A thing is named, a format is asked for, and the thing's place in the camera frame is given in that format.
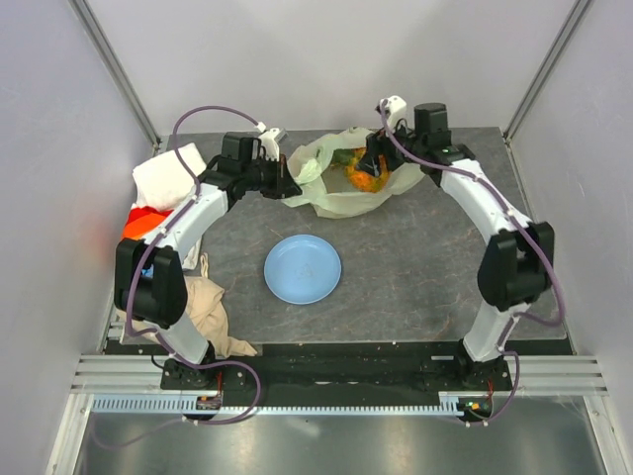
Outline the fake pineapple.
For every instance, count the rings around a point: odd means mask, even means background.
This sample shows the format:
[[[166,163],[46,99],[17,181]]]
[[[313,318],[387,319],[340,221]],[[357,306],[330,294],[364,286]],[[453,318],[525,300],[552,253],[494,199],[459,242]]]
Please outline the fake pineapple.
[[[385,188],[389,178],[375,178],[356,169],[356,164],[365,153],[365,147],[339,148],[333,152],[330,166],[340,168],[347,181],[361,192],[378,193]]]

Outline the pale green plastic bag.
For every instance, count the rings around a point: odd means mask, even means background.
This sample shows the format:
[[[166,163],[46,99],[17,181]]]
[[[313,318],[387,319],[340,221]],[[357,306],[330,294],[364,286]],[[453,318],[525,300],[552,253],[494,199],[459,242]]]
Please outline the pale green plastic bag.
[[[351,218],[375,210],[422,180],[424,173],[417,165],[405,164],[391,172],[385,188],[378,193],[354,188],[342,170],[331,167],[330,162],[336,149],[365,147],[369,134],[368,129],[354,127],[298,146],[287,159],[287,165],[303,194],[284,199],[283,203],[290,208],[310,205],[321,218]]]

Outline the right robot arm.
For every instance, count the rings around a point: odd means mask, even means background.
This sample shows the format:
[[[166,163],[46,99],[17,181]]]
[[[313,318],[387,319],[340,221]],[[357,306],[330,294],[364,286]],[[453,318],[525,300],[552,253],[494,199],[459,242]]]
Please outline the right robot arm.
[[[474,153],[452,141],[444,104],[415,106],[411,126],[407,103],[399,96],[381,100],[376,110],[382,127],[367,137],[355,169],[380,178],[417,165],[461,207],[486,245],[477,273],[483,302],[452,367],[460,387],[476,389],[488,379],[487,363],[501,357],[516,323],[556,283],[554,230],[518,211],[492,184]]]

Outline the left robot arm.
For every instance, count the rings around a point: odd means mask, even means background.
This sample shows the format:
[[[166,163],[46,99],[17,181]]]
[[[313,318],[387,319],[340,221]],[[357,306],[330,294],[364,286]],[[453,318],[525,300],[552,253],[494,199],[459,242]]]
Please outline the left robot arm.
[[[116,248],[114,305],[126,315],[125,334],[152,335],[170,357],[184,364],[183,378],[206,389],[217,378],[210,343],[187,315],[182,263],[204,232],[248,192],[273,200],[301,195],[280,152],[280,129],[258,136],[227,133],[207,167],[185,171],[193,188],[156,229]]]

